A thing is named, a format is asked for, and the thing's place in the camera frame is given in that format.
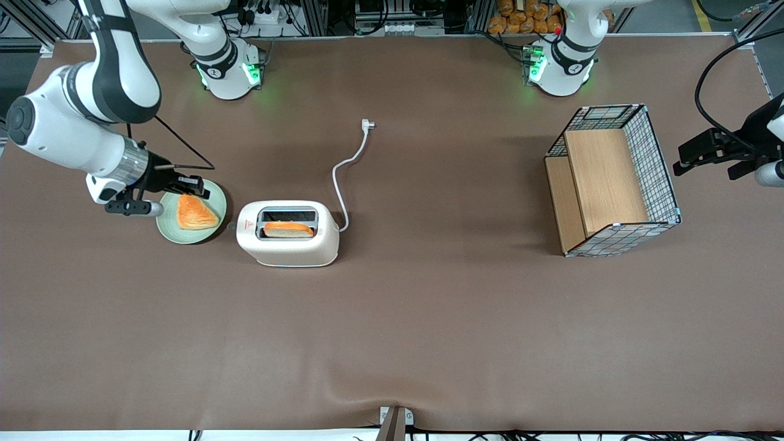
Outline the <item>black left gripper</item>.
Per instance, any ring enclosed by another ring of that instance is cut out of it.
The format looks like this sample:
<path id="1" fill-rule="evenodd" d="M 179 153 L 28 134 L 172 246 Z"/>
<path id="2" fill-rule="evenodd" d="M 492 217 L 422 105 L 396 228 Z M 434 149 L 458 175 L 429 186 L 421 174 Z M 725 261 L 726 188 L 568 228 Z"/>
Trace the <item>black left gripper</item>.
<path id="1" fill-rule="evenodd" d="M 783 146 L 783 93 L 751 112 L 741 129 L 734 135 L 748 143 L 757 151 L 757 156 L 773 160 L 782 159 Z M 683 143 L 678 148 L 679 161 L 674 163 L 675 176 L 703 165 L 720 164 L 731 161 L 732 156 L 723 156 L 723 148 L 729 138 L 719 129 L 706 129 L 704 132 Z"/>

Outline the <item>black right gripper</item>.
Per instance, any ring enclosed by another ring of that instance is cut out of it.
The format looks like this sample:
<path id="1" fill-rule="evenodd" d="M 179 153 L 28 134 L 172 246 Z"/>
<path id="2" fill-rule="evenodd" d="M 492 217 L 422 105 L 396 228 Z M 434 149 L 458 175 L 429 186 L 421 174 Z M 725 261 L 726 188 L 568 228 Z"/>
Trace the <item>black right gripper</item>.
<path id="1" fill-rule="evenodd" d="M 145 173 L 140 178 L 140 197 L 145 193 L 168 192 L 181 194 L 178 183 L 188 186 L 184 190 L 184 195 L 190 195 L 202 199 L 209 199 L 210 190 L 203 185 L 201 176 L 179 176 L 179 173 L 171 168 L 172 163 L 155 153 L 148 153 L 148 163 L 146 163 Z"/>

